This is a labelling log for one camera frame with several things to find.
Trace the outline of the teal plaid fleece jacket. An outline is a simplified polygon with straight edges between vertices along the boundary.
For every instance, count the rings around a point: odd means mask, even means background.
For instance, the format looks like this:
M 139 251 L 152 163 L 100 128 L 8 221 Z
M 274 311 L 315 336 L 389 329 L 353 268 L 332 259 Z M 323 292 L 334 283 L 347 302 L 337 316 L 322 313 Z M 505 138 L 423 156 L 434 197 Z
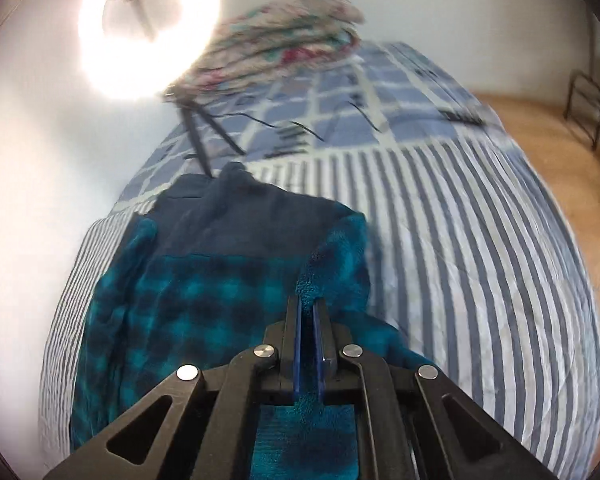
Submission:
M 126 229 L 88 307 L 70 419 L 80 448 L 178 367 L 204 370 L 258 344 L 289 297 L 389 364 L 422 357 L 367 312 L 364 216 L 258 181 L 238 162 L 186 174 Z

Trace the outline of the blue white striped quilt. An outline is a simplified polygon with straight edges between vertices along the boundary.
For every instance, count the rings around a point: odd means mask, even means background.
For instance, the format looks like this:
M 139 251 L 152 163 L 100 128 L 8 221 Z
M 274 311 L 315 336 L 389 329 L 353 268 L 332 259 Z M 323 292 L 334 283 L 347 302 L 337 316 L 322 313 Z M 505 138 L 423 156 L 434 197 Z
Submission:
M 562 212 L 500 118 L 403 42 L 211 113 L 261 181 L 361 211 L 370 312 L 562 479 L 600 434 L 600 319 Z

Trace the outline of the floral folded blanket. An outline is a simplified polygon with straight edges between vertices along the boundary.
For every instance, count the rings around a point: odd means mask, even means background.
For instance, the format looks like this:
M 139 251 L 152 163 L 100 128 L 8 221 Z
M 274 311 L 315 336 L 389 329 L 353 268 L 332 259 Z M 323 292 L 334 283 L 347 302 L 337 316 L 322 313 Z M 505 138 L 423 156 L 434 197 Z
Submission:
M 356 28 L 364 23 L 350 0 L 271 0 L 219 24 L 163 97 L 222 96 L 339 62 L 360 44 Z

